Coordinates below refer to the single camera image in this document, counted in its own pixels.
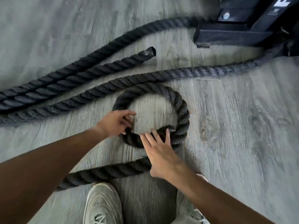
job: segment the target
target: silver bolt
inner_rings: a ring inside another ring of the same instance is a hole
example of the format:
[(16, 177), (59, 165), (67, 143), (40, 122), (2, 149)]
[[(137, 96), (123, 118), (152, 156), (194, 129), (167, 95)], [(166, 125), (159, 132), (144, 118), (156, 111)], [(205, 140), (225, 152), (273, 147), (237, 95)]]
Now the silver bolt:
[(224, 13), (223, 16), (222, 16), (222, 18), (224, 20), (227, 20), (229, 18), (229, 12)]

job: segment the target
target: black metal frame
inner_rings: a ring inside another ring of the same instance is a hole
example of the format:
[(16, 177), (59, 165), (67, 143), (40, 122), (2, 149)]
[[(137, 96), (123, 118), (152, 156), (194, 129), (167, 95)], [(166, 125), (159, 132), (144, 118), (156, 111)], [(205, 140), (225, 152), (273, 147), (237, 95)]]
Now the black metal frame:
[(198, 48), (211, 44), (265, 46), (279, 33), (293, 36), (298, 6), (299, 0), (221, 0), (217, 22), (198, 25), (193, 41)]

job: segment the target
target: white sneaker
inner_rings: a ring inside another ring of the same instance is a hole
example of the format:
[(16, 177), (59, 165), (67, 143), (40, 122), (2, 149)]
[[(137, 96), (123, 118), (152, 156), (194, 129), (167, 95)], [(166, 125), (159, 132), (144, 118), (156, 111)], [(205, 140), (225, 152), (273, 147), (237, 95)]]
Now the white sneaker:
[[(197, 174), (208, 181), (202, 174)], [(176, 217), (185, 217), (190, 222), (209, 223), (205, 216), (191, 203), (191, 201), (180, 191), (176, 196)]]
[(83, 224), (123, 224), (121, 200), (108, 183), (94, 185), (88, 193)]

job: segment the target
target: forearm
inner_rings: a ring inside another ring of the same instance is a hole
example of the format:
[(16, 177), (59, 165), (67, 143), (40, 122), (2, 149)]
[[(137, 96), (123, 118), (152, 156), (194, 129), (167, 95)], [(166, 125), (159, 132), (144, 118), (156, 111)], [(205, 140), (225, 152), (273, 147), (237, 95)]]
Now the forearm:
[(206, 182), (186, 166), (179, 167), (169, 182), (183, 192), (211, 224), (273, 224), (264, 216)]
[(80, 159), (105, 138), (91, 128), (1, 163), (0, 223), (27, 223)]

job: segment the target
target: wooden floor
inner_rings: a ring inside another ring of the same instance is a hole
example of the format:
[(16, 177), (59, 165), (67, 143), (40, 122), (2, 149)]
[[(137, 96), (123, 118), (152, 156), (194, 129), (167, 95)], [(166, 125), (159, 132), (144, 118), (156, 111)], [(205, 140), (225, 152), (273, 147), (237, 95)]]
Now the wooden floor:
[[(218, 0), (0, 0), (0, 90), (36, 79), (105, 45), (137, 26), (181, 15), (215, 16)], [(250, 47), (197, 49), (193, 30), (150, 35), (106, 62), (150, 46), (157, 56), (142, 66), (109, 75), (56, 99), (78, 94), (124, 75), (244, 61), (259, 55)], [(275, 223), (297, 223), (299, 211), (299, 58), (277, 58), (262, 67), (222, 79), (166, 83), (186, 100), (188, 137), (179, 155), (215, 186)], [(0, 128), (0, 161), (94, 126), (118, 94), (67, 115), (19, 127)], [(176, 124), (170, 104), (159, 96), (136, 100), (137, 133)], [(73, 169), (127, 162), (145, 155), (107, 139)], [(115, 180), (126, 223), (170, 223), (176, 189), (148, 173)], [(82, 223), (91, 185), (54, 193), (30, 223)]]

